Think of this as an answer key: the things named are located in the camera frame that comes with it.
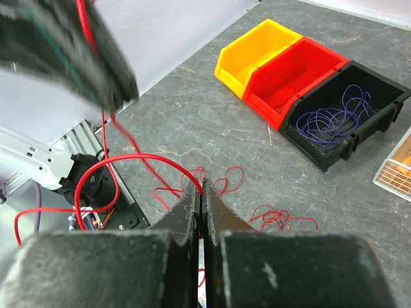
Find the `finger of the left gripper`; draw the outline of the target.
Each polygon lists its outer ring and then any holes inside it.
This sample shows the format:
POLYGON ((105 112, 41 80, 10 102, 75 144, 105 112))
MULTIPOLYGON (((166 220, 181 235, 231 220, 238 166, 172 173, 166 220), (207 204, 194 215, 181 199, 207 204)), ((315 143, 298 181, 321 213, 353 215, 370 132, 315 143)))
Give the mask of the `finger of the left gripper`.
POLYGON ((1 1, 1 68, 58 83, 106 111, 139 97, 92 1, 1 1))

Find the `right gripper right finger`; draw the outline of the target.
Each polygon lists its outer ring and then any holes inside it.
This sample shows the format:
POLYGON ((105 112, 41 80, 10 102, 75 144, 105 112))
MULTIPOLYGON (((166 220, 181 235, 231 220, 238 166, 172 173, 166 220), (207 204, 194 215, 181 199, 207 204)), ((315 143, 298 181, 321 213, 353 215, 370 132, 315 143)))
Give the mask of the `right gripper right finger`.
POLYGON ((253 232, 255 229, 224 203, 212 180, 204 179, 202 189, 201 233, 207 306, 230 307, 231 281, 223 238, 234 232, 253 232))

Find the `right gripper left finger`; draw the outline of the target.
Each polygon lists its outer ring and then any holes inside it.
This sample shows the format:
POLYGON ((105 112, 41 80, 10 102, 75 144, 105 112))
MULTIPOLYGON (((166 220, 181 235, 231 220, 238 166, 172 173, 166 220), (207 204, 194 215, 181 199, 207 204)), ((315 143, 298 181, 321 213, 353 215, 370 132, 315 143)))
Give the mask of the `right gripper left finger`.
POLYGON ((168 233, 162 282, 162 307, 200 307, 198 302, 199 209, 195 184, 183 189, 180 200, 153 226, 168 233))

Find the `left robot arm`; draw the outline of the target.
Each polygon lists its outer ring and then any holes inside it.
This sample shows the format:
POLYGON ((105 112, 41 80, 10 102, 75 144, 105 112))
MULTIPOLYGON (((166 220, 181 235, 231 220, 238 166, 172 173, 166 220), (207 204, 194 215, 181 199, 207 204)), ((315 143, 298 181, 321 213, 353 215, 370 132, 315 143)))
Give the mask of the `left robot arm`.
POLYGON ((139 97, 136 76, 92 1, 1 2, 1 180, 16 173, 73 196, 90 160, 46 140, 65 89, 110 114, 139 97))

